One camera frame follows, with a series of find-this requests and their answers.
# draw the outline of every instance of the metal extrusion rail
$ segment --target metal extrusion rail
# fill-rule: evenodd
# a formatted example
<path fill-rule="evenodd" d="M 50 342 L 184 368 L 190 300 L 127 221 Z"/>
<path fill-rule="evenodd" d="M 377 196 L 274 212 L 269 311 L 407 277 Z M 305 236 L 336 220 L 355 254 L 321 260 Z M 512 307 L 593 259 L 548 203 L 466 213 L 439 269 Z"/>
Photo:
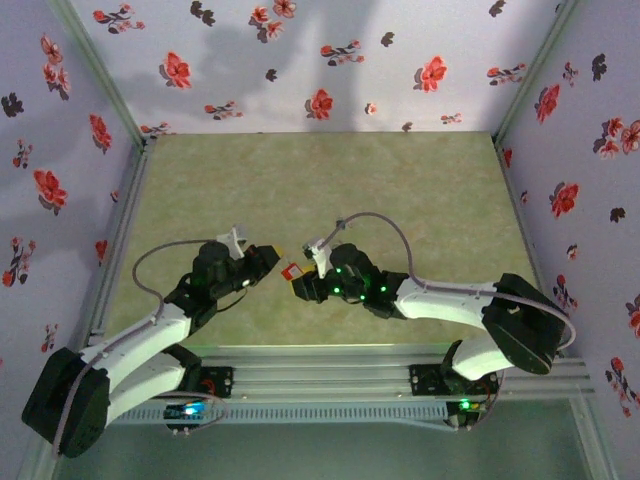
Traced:
<path fill-rule="evenodd" d="M 443 354 L 434 353 L 433 347 L 221 347 L 194 353 L 203 357 L 205 366 L 234 368 L 225 423 L 424 423 L 446 418 L 446 402 L 463 398 L 412 396 L 408 366 L 440 363 Z M 566 358 L 557 359 L 545 376 L 510 369 L 501 401 L 593 394 L 584 362 Z M 146 402 L 115 423 L 171 423 L 162 417 L 163 405 Z M 211 414 L 217 413 L 221 410 L 214 408 Z"/>

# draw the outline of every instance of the wire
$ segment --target wire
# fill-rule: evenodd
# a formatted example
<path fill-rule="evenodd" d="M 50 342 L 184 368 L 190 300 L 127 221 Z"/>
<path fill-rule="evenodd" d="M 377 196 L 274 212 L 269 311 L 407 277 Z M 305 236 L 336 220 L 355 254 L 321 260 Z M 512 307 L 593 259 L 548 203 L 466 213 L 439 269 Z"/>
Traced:
<path fill-rule="evenodd" d="M 203 423 L 202 425 L 198 425 L 197 427 L 194 428 L 188 428 L 185 427 L 184 430 L 178 430 L 177 428 L 173 429 L 173 433 L 174 435 L 189 435 L 192 432 L 195 432 L 197 430 L 203 430 L 205 428 L 209 428 L 212 425 L 215 425 L 216 423 L 224 420 L 225 418 L 227 418 L 229 416 L 229 412 L 230 412 L 230 408 L 229 408 L 229 404 L 227 402 L 225 402 L 224 400 L 222 400 L 220 397 L 216 397 L 215 395 L 211 395 L 209 393 L 196 393 L 196 392 L 167 392 L 167 393 L 161 393 L 160 395 L 156 395 L 153 398 L 199 398 L 199 399 L 206 399 L 206 400 L 212 400 L 214 403 L 219 403 L 220 405 L 222 405 L 224 407 L 224 411 L 218 415 L 216 418 L 214 418 L 213 420 L 207 422 L 207 423 Z"/>
<path fill-rule="evenodd" d="M 480 425 L 482 422 L 485 422 L 487 418 L 491 416 L 491 414 L 493 413 L 493 410 L 495 409 L 496 402 L 498 401 L 498 396 L 500 395 L 500 392 L 502 392 L 502 389 L 504 388 L 504 378 L 505 378 L 505 370 L 502 370 L 502 375 L 500 376 L 500 384 L 498 386 L 498 391 L 493 397 L 493 402 L 491 402 L 491 404 L 487 407 L 486 413 L 483 416 L 481 416 L 478 419 L 478 421 L 471 428 L 469 428 L 469 430 L 478 428 L 478 425 Z"/>
<path fill-rule="evenodd" d="M 491 400 L 491 389 L 490 389 L 490 388 L 489 388 L 489 386 L 488 386 L 486 383 L 484 383 L 484 382 L 478 382 L 478 383 L 479 383 L 480 385 L 482 385 L 482 386 L 484 387 L 485 391 L 487 392 L 487 399 L 486 399 L 486 400 L 484 400 L 484 402 L 482 402 L 482 403 L 484 403 L 484 404 L 486 405 L 486 404 L 488 404 L 488 403 L 489 403 L 489 401 Z"/>
<path fill-rule="evenodd" d="M 136 284 L 136 286 L 138 288 L 144 290 L 145 292 L 153 295 L 154 297 L 156 297 L 158 299 L 158 308 L 156 309 L 156 312 L 151 316 L 151 318 L 149 319 L 148 322 L 142 324 L 138 328 L 132 330 L 131 332 L 129 332 L 129 333 L 123 335 L 122 337 L 120 337 L 119 339 L 115 340 L 112 344 L 106 346 L 103 350 L 101 350 L 99 353 L 97 353 L 95 357 L 93 357 L 91 360 L 89 360 L 82 370 L 80 370 L 80 373 L 78 374 L 78 376 L 76 377 L 74 382 L 71 384 L 71 388 L 69 389 L 69 394 L 67 395 L 67 398 L 66 398 L 66 400 L 64 402 L 64 406 L 62 407 L 62 413 L 60 414 L 60 422 L 58 423 L 58 427 L 56 429 L 56 434 L 53 437 L 53 458 L 54 458 L 54 460 L 58 460 L 60 458 L 60 443 L 62 442 L 62 435 L 64 433 L 65 427 L 67 426 L 67 422 L 69 420 L 69 414 L 71 413 L 71 406 L 73 405 L 73 400 L 75 399 L 76 394 L 78 393 L 78 389 L 80 388 L 80 384 L 82 383 L 82 380 L 84 379 L 84 377 L 89 373 L 89 371 L 93 368 L 93 366 L 96 363 L 98 363 L 100 360 L 105 358 L 105 356 L 107 354 L 109 354 L 109 352 L 111 352 L 114 349 L 118 348 L 118 346 L 120 346 L 121 344 L 123 344 L 124 342 L 129 340 L 130 338 L 132 338 L 132 337 L 142 333 L 143 331 L 147 330 L 148 328 L 151 328 L 152 326 L 154 326 L 155 323 L 156 323 L 156 319 L 158 319 L 158 318 L 160 318 L 162 316 L 162 313 L 164 311 L 164 297 L 157 290 L 154 290 L 153 288 L 149 288 L 146 285 L 144 285 L 142 282 L 140 282 L 140 280 L 138 279 L 138 267 L 140 266 L 140 264 L 147 257 L 149 257 L 150 255 L 154 254 L 155 252 L 157 252 L 159 250 L 163 250 L 165 248 L 173 247 L 173 246 L 176 246 L 176 245 L 191 245 L 191 244 L 194 244 L 194 243 L 206 243 L 206 242 L 209 242 L 209 241 L 212 241 L 212 240 L 211 239 L 204 239 L 204 240 L 178 240 L 178 241 L 175 241 L 175 242 L 164 243 L 164 244 L 159 245 L 159 246 L 157 246 L 155 248 L 152 248 L 151 250 L 149 250 L 146 253 L 144 253 L 136 261 L 136 263 L 133 265 L 133 268 L 131 269 L 131 275 L 133 277 L 133 282 Z"/>
<path fill-rule="evenodd" d="M 227 310 L 229 310 L 231 307 L 235 307 L 237 304 L 239 304 L 239 303 L 242 301 L 242 299 L 243 299 L 244 297 L 246 297 L 246 296 L 247 296 L 247 289 L 245 288 L 243 291 L 244 291 L 244 294 L 243 294 L 239 299 L 237 299 L 237 300 L 235 300 L 234 302 L 230 303 L 230 304 L 229 304 L 229 305 L 227 305 L 226 307 L 221 308 L 221 309 L 220 309 L 220 310 L 218 310 L 216 313 L 226 312 L 226 311 L 227 311 Z"/>
<path fill-rule="evenodd" d="M 576 329 L 573 326 L 573 324 L 571 323 L 571 321 L 569 320 L 569 318 L 566 315 L 564 315 L 563 313 L 561 313 L 560 311 L 558 311 L 557 309 L 552 308 L 552 307 L 550 307 L 548 305 L 545 305 L 543 303 L 536 302 L 534 300 L 529 300 L 528 298 L 521 298 L 521 297 L 518 297 L 516 295 L 510 295 L 508 293 L 492 292 L 490 290 L 474 290 L 474 289 L 464 288 L 464 287 L 451 287 L 451 286 L 450 287 L 444 287 L 442 285 L 433 285 L 433 284 L 428 283 L 428 282 L 423 282 L 422 280 L 417 278 L 415 273 L 414 273 L 413 254 L 411 252 L 411 246 L 409 245 L 409 241 L 407 240 L 407 237 L 402 232 L 400 227 L 393 220 L 391 220 L 389 217 L 387 217 L 385 215 L 382 215 L 380 213 L 376 213 L 376 212 L 359 212 L 359 213 L 355 213 L 355 214 L 345 218 L 329 234 L 329 236 L 320 244 L 318 249 L 322 249 L 326 245 L 328 245 L 329 242 L 331 240 L 333 240 L 333 238 L 343 229 L 344 226 L 346 226 L 347 223 L 349 223 L 350 221 L 352 221 L 352 220 L 354 220 L 356 218 L 359 218 L 359 217 L 376 217 L 376 218 L 379 218 L 380 220 L 383 220 L 386 223 L 388 223 L 398 233 L 398 235 L 402 239 L 402 243 L 404 244 L 404 248 L 407 251 L 407 262 L 409 264 L 409 277 L 411 277 L 411 279 L 415 283 L 417 283 L 420 287 L 424 288 L 425 291 L 441 292 L 441 293 L 462 293 L 462 294 L 467 294 L 467 295 L 474 295 L 476 297 L 479 297 L 479 296 L 482 296 L 482 297 L 494 297 L 494 298 L 500 298 L 500 299 L 503 299 L 503 300 L 508 300 L 510 302 L 513 302 L 513 303 L 516 303 L 516 304 L 520 304 L 520 305 L 527 305 L 527 306 L 536 308 L 538 310 L 541 310 L 543 312 L 546 312 L 546 313 L 549 313 L 549 314 L 555 316 L 556 318 L 558 318 L 562 322 L 564 322 L 564 324 L 567 326 L 567 328 L 569 329 L 569 332 L 570 332 L 569 338 L 566 341 L 562 342 L 558 346 L 558 350 L 563 350 L 563 349 L 567 348 L 568 346 L 573 344 L 573 342 L 575 341 L 575 339 L 576 339 Z"/>

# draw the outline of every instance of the floral wallpaper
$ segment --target floral wallpaper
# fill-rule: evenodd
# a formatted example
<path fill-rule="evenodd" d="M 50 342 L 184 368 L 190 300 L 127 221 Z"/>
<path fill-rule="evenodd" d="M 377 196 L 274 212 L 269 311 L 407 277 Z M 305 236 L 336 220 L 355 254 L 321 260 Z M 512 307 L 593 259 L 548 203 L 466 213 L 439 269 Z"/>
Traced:
<path fill-rule="evenodd" d="M 563 0 L 70 3 L 141 133 L 158 136 L 493 133 Z"/>
<path fill-rule="evenodd" d="M 574 15 L 502 161 L 544 282 L 577 328 L 620 478 L 640 478 L 640 61 L 626 52 L 638 3 L 582 2 Z"/>
<path fill-rule="evenodd" d="M 46 3 L 2 3 L 0 19 L 0 476 L 13 479 L 32 435 L 22 406 L 86 322 L 133 144 Z"/>

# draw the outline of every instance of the robotic arm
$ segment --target robotic arm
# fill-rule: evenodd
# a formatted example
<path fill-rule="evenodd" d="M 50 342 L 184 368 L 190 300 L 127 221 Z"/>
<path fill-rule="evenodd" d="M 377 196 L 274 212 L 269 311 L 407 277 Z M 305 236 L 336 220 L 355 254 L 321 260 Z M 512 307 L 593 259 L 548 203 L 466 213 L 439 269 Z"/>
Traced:
<path fill-rule="evenodd" d="M 305 247 L 315 268 L 291 282 L 298 298 L 322 303 L 333 296 L 361 304 L 381 318 L 437 318 L 486 332 L 451 345 L 441 375 L 452 392 L 464 393 L 471 382 L 513 366 L 539 375 L 551 370 L 564 322 L 522 302 L 562 312 L 521 277 L 504 274 L 497 283 L 469 285 L 427 284 L 417 279 L 420 285 L 407 273 L 380 271 L 353 244 L 332 250 L 325 243 L 318 239 Z M 504 300 L 501 295 L 522 302 Z"/>
<path fill-rule="evenodd" d="M 243 252 L 245 242 L 241 226 L 217 236 L 200 247 L 192 271 L 164 298 L 158 312 L 79 353 L 67 348 L 55 352 L 22 421 L 54 445 L 62 422 L 60 453 L 74 458 L 134 406 L 165 392 L 195 391 L 201 360 L 178 343 L 222 311 L 218 300 L 256 285 L 280 259 L 272 246 L 251 245 Z M 65 412 L 69 396 L 74 398 Z"/>

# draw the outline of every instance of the table surface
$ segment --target table surface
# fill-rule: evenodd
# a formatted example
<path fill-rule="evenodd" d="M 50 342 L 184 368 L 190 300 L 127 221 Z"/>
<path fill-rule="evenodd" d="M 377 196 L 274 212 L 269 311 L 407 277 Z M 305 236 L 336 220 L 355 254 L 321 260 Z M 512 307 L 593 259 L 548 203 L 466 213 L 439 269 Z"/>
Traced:
<path fill-rule="evenodd" d="M 308 265 L 302 245 L 360 211 L 398 223 L 422 278 L 477 283 L 512 272 L 534 281 L 487 133 L 172 135 L 158 140 L 149 168 L 108 336 L 157 306 L 132 281 L 140 255 L 165 242 L 214 238 L 238 223 L 247 227 L 249 244 L 278 245 L 285 257 L 186 346 L 446 344 L 481 334 L 436 319 L 379 319 L 338 299 L 317 305 L 293 295 L 280 275 L 285 264 Z M 381 270 L 407 271 L 400 238 L 380 220 L 358 219 L 337 241 L 354 243 Z M 156 253 L 141 265 L 141 281 L 166 295 L 190 271 L 197 248 Z"/>

